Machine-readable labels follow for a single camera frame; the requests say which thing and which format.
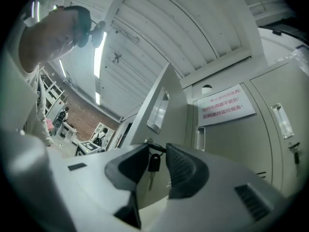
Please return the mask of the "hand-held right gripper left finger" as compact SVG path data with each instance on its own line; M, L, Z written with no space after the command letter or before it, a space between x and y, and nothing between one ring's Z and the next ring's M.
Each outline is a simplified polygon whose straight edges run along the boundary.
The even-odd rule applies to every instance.
M132 150L109 161L104 169L106 177L117 190L128 191L128 200L114 214L123 222L140 229L137 185L149 163L148 144L135 145Z

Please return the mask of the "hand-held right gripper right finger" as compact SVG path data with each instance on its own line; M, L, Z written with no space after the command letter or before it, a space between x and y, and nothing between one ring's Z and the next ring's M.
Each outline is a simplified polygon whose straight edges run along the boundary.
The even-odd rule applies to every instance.
M171 180L170 199L193 197L206 185L210 175L205 162L171 143L166 144L166 165Z

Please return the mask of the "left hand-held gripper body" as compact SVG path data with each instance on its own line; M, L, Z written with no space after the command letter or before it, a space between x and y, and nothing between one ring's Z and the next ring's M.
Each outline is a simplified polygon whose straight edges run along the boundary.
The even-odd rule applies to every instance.
M91 141L84 141L77 144L75 156L84 156L101 152L105 152L105 149L101 146L98 146Z

